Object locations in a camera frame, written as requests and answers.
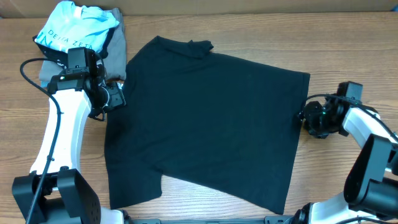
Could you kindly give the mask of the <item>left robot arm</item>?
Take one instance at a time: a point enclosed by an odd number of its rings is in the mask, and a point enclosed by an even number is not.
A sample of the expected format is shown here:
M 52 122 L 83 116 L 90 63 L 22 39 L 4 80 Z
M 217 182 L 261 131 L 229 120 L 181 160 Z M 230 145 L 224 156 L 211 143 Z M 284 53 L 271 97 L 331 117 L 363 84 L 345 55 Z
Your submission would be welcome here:
M 124 210 L 104 208 L 80 172 L 86 120 L 104 121 L 126 105 L 122 86 L 105 79 L 102 58 L 91 49 L 69 49 L 66 68 L 40 91 L 49 118 L 29 175 L 16 177 L 13 197 L 26 223 L 130 223 Z

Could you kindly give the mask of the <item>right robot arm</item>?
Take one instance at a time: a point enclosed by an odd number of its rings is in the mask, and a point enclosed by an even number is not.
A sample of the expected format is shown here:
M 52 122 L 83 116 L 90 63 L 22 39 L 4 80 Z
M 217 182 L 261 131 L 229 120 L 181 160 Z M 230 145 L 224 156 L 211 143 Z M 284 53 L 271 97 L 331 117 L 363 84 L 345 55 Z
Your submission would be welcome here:
M 336 93 L 324 94 L 325 103 L 309 96 L 299 117 L 309 135 L 352 136 L 360 148 L 342 193 L 323 202 L 308 203 L 289 223 L 391 223 L 397 218 L 397 134 L 379 113 L 362 103 L 363 86 L 342 82 Z

